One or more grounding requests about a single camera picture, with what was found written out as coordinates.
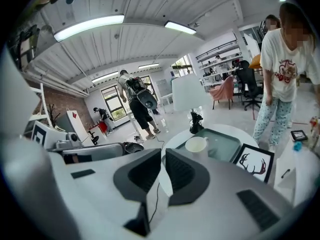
picture frame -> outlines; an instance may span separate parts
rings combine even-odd
[[[262,182],[268,183],[274,156],[275,154],[270,151],[243,144],[232,163]]]

white t-shirt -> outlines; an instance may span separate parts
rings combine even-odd
[[[260,65],[264,70],[273,72],[271,77],[272,96],[283,102],[291,102],[296,98],[296,77],[306,71],[314,85],[320,84],[320,67],[314,56],[311,42],[303,42],[303,46],[289,50],[281,28],[268,31],[262,42]]]

yellow object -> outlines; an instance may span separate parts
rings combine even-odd
[[[250,69],[261,69],[260,66],[260,54],[258,54],[257,56],[254,56],[254,58],[252,59],[251,64],[249,65]]]

white ceiling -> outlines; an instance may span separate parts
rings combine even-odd
[[[114,14],[124,14],[125,20],[60,43],[53,41],[52,34],[49,38],[42,33],[38,44],[41,53],[35,64],[64,82],[86,89],[93,86],[90,79],[122,68],[136,72],[140,65],[158,62],[165,69],[212,39],[224,26],[262,21],[278,8],[277,0],[75,0],[73,4],[59,0],[46,5],[33,20],[39,28],[50,25],[56,33]],[[197,22],[200,26],[196,35],[189,35],[164,28],[167,20],[191,27]]]

pajama pants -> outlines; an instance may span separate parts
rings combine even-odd
[[[255,122],[253,138],[258,142],[267,128],[272,116],[275,113],[275,122],[271,130],[269,139],[270,145],[278,145],[280,138],[287,128],[288,122],[291,118],[292,101],[283,102],[279,98],[272,98],[272,104],[266,105],[267,95],[263,95],[261,108],[258,118]]]

